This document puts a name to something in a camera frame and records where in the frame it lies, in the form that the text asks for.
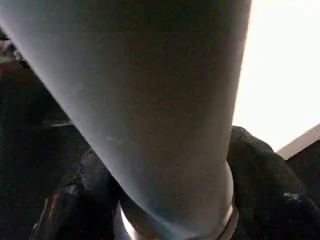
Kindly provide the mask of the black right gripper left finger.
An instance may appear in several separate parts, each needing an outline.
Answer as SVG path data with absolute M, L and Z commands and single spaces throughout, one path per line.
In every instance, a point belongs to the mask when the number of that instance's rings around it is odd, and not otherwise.
M 76 173 L 45 199 L 34 240 L 113 240 L 119 186 L 90 149 Z

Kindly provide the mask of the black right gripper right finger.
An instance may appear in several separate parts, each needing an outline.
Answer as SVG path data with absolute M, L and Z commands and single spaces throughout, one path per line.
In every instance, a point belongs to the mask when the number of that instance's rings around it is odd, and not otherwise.
M 233 126 L 227 162 L 239 212 L 233 240 L 318 240 L 320 208 L 286 161 Z

